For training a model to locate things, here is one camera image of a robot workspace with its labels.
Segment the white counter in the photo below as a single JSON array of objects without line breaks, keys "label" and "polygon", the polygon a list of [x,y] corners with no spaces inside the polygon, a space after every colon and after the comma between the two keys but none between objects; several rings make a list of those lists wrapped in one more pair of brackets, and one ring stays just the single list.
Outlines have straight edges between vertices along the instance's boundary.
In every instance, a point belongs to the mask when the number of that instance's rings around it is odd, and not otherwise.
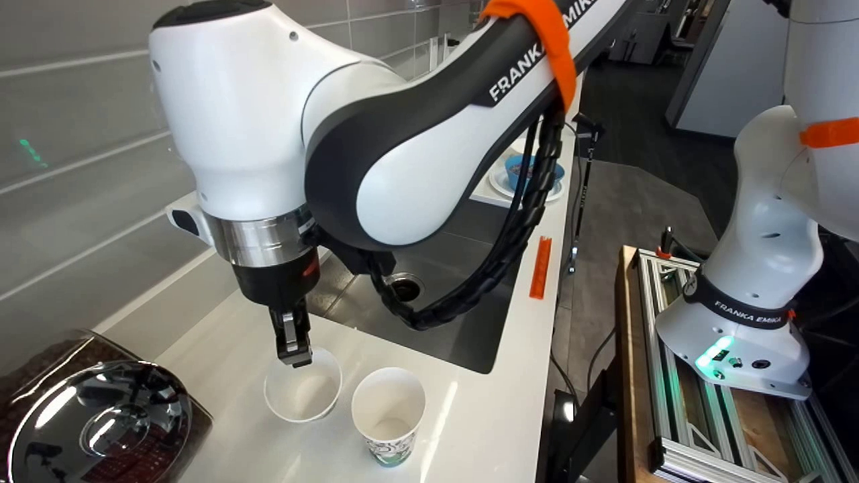
[{"label": "white counter", "polygon": [[[563,141],[562,164],[569,174],[569,133],[563,133]],[[178,340],[154,344],[143,340],[140,331],[135,336],[135,331],[124,328],[128,319],[143,324],[140,319],[165,313],[165,305],[154,308],[159,301],[178,304],[183,292],[178,297],[173,290],[186,288],[189,292],[189,285],[199,277],[197,272],[213,265],[213,253],[108,319],[99,332],[174,371],[191,394],[213,414],[213,433],[183,481],[535,481],[559,274],[563,262],[566,198],[563,194],[555,203],[548,203],[522,257],[506,332],[488,376],[314,316],[314,345],[331,349],[343,365],[343,396],[332,414],[316,425],[285,425],[271,415],[264,402],[264,371],[275,363],[269,312],[253,305],[236,290],[213,312],[189,323],[189,331],[179,331]],[[530,290],[542,235],[551,238],[551,277],[544,297],[535,301]],[[385,365],[414,371],[428,388],[428,414],[420,426],[416,454],[395,469],[382,469],[370,459],[350,420],[354,383]]]}]

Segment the cable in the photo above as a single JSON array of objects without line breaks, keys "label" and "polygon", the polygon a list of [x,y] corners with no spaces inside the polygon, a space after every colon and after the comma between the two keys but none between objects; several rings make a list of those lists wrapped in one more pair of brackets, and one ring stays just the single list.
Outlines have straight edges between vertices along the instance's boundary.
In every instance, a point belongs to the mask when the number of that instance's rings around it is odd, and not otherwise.
[{"label": "cable", "polygon": [[[539,151],[532,164],[538,128],[539,128]],[[524,152],[524,166],[530,166],[530,171],[518,176],[506,225],[493,247],[461,285],[457,285],[452,292],[446,292],[434,304],[425,305],[422,312],[402,304],[398,292],[385,282],[385,272],[379,261],[367,255],[370,282],[382,304],[391,313],[402,316],[416,331],[446,324],[459,313],[469,312],[472,305],[477,305],[477,301],[506,280],[507,268],[530,247],[532,230],[542,221],[544,198],[554,188],[554,164],[562,155],[562,128],[563,128],[562,108],[544,113],[542,124],[539,120],[532,124],[527,133],[527,152]]]},{"label": "cable", "polygon": [[696,250],[688,250],[688,247],[675,235],[671,225],[663,230],[661,243],[663,243],[661,250],[667,250],[667,253],[671,253],[671,255],[676,255],[676,250],[680,250],[681,257],[692,257],[696,262],[703,262],[703,257],[700,257]]},{"label": "cable", "polygon": [[597,352],[593,352],[593,356],[591,356],[591,363],[589,363],[589,388],[593,386],[593,363],[597,363],[597,356],[601,353],[601,349],[608,349],[608,344],[616,339],[616,328],[613,328],[613,332],[597,345]]},{"label": "cable", "polygon": [[562,368],[562,363],[555,359],[555,352],[551,352],[551,359],[554,359],[559,376],[563,379],[563,386],[566,386],[566,391],[569,391],[569,396],[571,396],[571,404],[574,404],[574,407],[583,407],[583,404],[579,404],[579,396],[574,394],[574,386],[571,386],[569,374],[566,374],[566,371]]},{"label": "cable", "polygon": [[799,319],[799,323],[802,323],[802,328],[808,331],[808,328],[822,324],[822,323],[830,323],[830,319],[836,319],[836,316],[840,316],[840,313],[846,313],[846,312],[850,312],[850,308],[856,308],[856,305],[859,305],[859,297],[850,297],[850,301],[846,301],[846,304],[840,304],[840,305],[836,305],[836,308],[830,308],[830,312],[824,312],[824,313],[816,313],[816,316]]}]

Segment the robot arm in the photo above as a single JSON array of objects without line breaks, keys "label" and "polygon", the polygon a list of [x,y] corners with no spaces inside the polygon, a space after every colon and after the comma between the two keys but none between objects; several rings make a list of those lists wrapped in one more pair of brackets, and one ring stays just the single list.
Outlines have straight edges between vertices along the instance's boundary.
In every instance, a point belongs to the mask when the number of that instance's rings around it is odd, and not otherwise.
[{"label": "robot arm", "polygon": [[[559,7],[569,54],[589,64],[626,0]],[[813,221],[859,234],[856,211],[844,210],[859,203],[859,77],[846,61],[859,43],[859,7],[794,0],[793,17],[794,109],[777,108],[739,137],[731,227],[657,331],[710,382],[808,396],[808,352],[787,304],[822,262]],[[559,103],[524,19],[485,21],[414,82],[257,0],[173,11],[155,23],[151,54],[178,151],[197,176],[197,195],[169,217],[210,242],[242,292],[269,305],[289,365],[312,356],[303,294],[320,277],[320,242],[357,255],[357,272],[362,255],[420,243],[506,145]]]},{"label": "robot arm", "polygon": [[[579,64],[599,54],[622,5],[559,0]],[[559,103],[527,19],[485,21],[416,82],[257,0],[166,13],[151,57],[197,179],[197,195],[169,217],[269,305],[289,365],[310,363],[303,294],[320,277],[320,230],[359,253],[433,235],[506,145]]]}]

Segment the paper cup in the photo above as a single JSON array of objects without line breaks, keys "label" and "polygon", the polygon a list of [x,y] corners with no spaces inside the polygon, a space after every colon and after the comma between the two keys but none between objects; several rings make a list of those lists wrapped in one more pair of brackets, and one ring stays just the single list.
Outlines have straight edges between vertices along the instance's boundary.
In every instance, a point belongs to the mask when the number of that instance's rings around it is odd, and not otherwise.
[{"label": "paper cup", "polygon": [[412,457],[425,404],[422,382],[402,368],[382,368],[357,383],[352,420],[382,466]]},{"label": "paper cup", "polygon": [[314,363],[303,368],[271,363],[264,394],[275,415],[289,425],[310,425],[331,414],[342,396],[342,365],[324,352],[314,349]]}]

